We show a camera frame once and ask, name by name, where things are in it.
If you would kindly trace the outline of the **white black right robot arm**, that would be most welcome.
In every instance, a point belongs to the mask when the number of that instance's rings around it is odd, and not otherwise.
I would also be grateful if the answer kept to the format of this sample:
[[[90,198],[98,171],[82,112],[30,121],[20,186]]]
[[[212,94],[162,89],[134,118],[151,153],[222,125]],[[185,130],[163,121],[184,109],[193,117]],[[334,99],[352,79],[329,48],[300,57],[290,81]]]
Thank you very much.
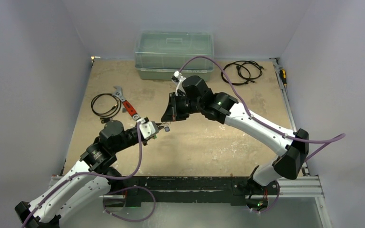
[[[213,93],[199,76],[172,77],[175,92],[169,94],[169,103],[161,117],[163,122],[186,120],[200,113],[206,119],[239,129],[269,147],[276,159],[256,167],[248,180],[248,188],[260,193],[272,181],[281,177],[295,180],[309,152],[309,133],[303,129],[293,131],[247,111],[244,103],[224,93]]]

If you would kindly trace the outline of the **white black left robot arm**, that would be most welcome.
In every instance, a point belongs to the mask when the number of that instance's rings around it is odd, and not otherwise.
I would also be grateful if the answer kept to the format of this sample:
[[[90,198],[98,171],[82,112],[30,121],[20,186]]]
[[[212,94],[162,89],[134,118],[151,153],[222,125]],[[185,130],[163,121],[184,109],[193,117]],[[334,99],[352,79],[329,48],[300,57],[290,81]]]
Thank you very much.
[[[134,127],[125,129],[120,121],[109,121],[74,166],[49,190],[31,202],[15,207],[23,228],[58,228],[63,219],[91,200],[110,193],[118,194],[123,181],[135,176],[142,163],[143,146],[164,128],[161,123],[140,118]],[[134,171],[123,176],[112,165],[116,154],[139,146]]]

